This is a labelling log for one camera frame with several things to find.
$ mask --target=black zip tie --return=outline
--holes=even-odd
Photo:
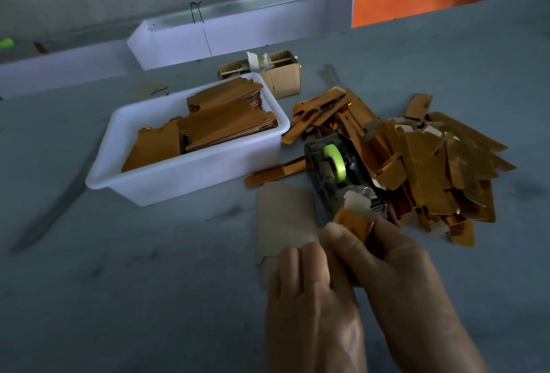
[[[203,22],[203,24],[205,24],[206,22],[203,20],[203,14],[201,13],[201,7],[199,6],[203,1],[200,1],[199,3],[197,2],[189,2],[189,8],[191,8],[191,16],[193,18],[193,23],[196,24],[195,22],[195,15],[193,15],[193,5],[195,5],[197,7],[197,10],[199,11],[199,15],[201,15],[201,21]]]

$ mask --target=finger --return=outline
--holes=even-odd
[[[346,272],[342,260],[340,260],[340,258],[336,255],[330,244],[327,243],[325,234],[320,234],[319,238],[321,241],[321,246],[327,255],[328,271],[331,274],[331,288],[334,289],[337,295],[355,300],[355,293],[353,291],[351,279]]]
[[[401,232],[398,226],[381,216],[376,216],[375,226],[369,237],[371,236],[378,240],[384,253],[388,253],[400,245],[413,242],[412,239]]]
[[[296,298],[301,292],[300,254],[295,247],[285,247],[279,256],[280,296]]]
[[[302,247],[302,278],[304,290],[311,288],[316,283],[331,283],[331,275],[328,271],[327,255],[319,243],[307,243]]]
[[[267,304],[273,303],[280,296],[280,273],[279,269],[276,269],[271,273],[269,286],[267,288]]]
[[[321,231],[323,241],[330,244],[334,252],[350,268],[355,277],[365,287],[380,263],[380,260],[367,251],[365,245],[347,228],[329,222]]]

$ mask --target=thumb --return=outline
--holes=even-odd
[[[329,222],[319,236],[321,242],[330,245],[350,268],[359,284],[367,286],[381,261],[370,254],[367,247],[342,225]]]

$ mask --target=green object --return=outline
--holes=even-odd
[[[329,144],[323,148],[323,157],[330,157],[336,167],[336,183],[345,181],[345,163],[340,151],[334,144]]]
[[[0,50],[13,47],[14,45],[15,42],[13,42],[11,38],[4,38],[3,40],[0,40]]]

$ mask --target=hand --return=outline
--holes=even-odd
[[[281,252],[268,292],[266,347],[269,373],[366,373],[353,288],[318,243]]]
[[[488,372],[422,246],[380,217],[367,246],[334,223],[321,231],[320,240],[367,292],[392,357],[403,372]]]

